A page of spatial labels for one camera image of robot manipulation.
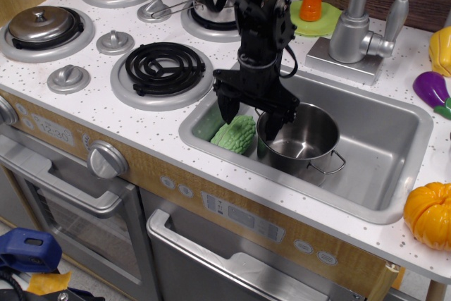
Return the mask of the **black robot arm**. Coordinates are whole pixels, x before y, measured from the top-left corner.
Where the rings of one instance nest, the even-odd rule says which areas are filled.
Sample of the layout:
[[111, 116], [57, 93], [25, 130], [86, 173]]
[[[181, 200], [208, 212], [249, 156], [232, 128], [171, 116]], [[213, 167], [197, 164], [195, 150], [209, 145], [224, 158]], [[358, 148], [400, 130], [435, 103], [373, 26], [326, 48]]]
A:
[[267, 113], [267, 140], [273, 140], [286, 123], [295, 119], [299, 99], [280, 80], [283, 52], [296, 27], [290, 19], [290, 0], [204, 0], [213, 12], [232, 1], [241, 38], [237, 70], [215, 70], [214, 90], [223, 120], [230, 123], [244, 103]]

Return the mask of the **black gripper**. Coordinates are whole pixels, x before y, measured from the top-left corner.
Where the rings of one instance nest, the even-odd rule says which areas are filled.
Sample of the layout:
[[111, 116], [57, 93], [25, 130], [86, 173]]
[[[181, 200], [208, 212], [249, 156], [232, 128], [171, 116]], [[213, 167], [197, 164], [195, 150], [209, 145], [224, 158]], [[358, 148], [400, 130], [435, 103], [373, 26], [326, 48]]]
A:
[[231, 123], [241, 104], [257, 108], [266, 112], [266, 139], [274, 140], [285, 123], [294, 121], [299, 106], [299, 99], [281, 83], [282, 79], [293, 76], [297, 67], [287, 75], [280, 71], [280, 59], [266, 65], [241, 61], [237, 69], [216, 69], [214, 91], [222, 119]]

